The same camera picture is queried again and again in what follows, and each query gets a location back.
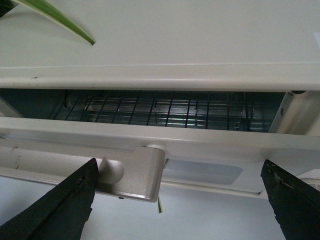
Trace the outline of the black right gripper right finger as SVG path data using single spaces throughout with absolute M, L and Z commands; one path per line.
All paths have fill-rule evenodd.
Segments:
M 268 159 L 261 178 L 285 239 L 318 240 L 320 192 Z

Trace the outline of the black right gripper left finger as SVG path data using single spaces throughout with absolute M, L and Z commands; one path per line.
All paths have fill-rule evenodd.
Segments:
M 98 179 L 92 158 L 30 207 L 1 225 L 2 240 L 79 240 Z

